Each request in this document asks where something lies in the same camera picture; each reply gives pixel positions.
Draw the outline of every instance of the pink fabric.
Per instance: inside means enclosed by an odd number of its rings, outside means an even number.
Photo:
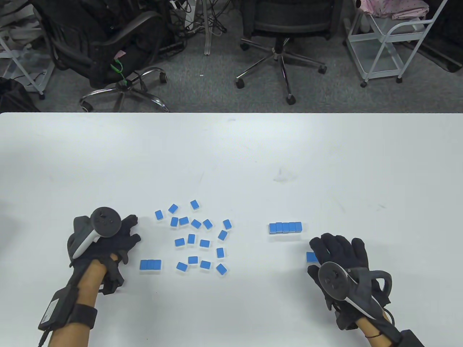
[[[374,17],[392,19],[423,17],[429,12],[423,0],[356,0],[356,6]]]

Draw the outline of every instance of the black strap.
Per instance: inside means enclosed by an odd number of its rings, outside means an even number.
[[[87,325],[90,329],[93,329],[97,313],[98,311],[95,307],[75,304],[74,309],[69,316],[68,323],[80,323]]]

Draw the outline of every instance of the hand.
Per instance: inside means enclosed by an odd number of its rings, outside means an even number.
[[[127,253],[141,240],[138,234],[130,235],[131,228],[137,224],[137,216],[130,215],[122,220],[116,235],[108,238],[101,237],[97,242],[93,242],[77,259],[72,259],[72,255],[69,254],[70,266],[73,266],[75,270],[69,282],[78,281],[92,260],[97,259],[107,268],[107,273],[103,279],[104,286],[100,292],[103,294],[114,293],[124,283],[118,264],[120,261],[123,261],[124,264],[128,263]],[[73,240],[74,234],[68,239],[68,251]]]
[[[365,244],[361,239],[354,238],[352,243],[347,241],[343,236],[333,236],[323,234],[320,238],[315,237],[310,242],[310,247],[315,253],[319,263],[322,265],[327,261],[332,261],[345,269],[353,267],[368,268],[368,257],[365,250]],[[356,329],[355,322],[363,315],[352,305],[345,301],[336,301],[330,297],[322,288],[318,277],[319,267],[311,265],[307,268],[307,273],[312,277],[314,282],[325,295],[326,305],[331,310],[332,306],[337,311],[337,324],[341,330]],[[371,281],[372,295],[378,303],[384,307],[390,303],[389,298],[383,294],[377,280]]]

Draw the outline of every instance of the forearm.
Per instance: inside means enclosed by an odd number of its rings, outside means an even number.
[[[77,287],[77,304],[94,307],[106,267],[98,260],[92,261]],[[51,336],[49,347],[87,347],[90,328],[80,323],[70,323],[57,329]]]
[[[382,335],[381,332],[365,317],[360,318],[356,324],[359,329],[362,330],[365,337],[367,337],[371,347],[391,347],[393,345],[392,341]]]

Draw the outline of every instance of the cable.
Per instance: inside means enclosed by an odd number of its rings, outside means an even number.
[[[394,320],[394,316],[392,315],[392,313],[388,309],[385,309],[384,307],[383,307],[383,310],[389,315],[389,317],[391,317],[391,323],[392,325],[395,326],[395,320]]]

